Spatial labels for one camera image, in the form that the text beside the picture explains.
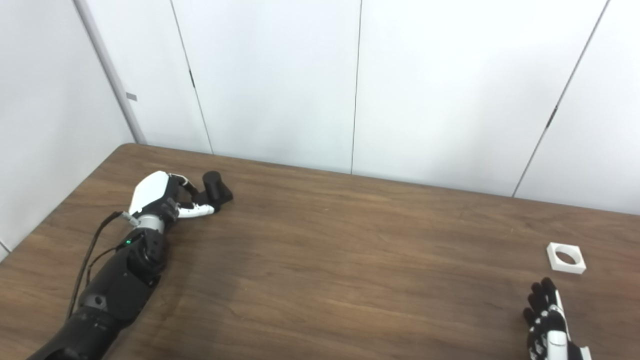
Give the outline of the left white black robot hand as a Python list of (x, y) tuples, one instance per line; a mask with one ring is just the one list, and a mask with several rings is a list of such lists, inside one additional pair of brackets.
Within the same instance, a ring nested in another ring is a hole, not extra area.
[(128, 214), (135, 229), (164, 233), (178, 219), (205, 217), (219, 212), (220, 207), (198, 203), (204, 195), (183, 175), (155, 171), (137, 184)]

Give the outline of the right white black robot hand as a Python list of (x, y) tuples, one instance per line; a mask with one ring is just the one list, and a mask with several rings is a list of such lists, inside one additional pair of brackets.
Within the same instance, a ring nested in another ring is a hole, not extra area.
[(562, 297), (548, 276), (531, 285), (523, 312), (528, 327), (526, 347), (530, 360), (591, 360), (589, 347), (576, 345), (570, 336)]

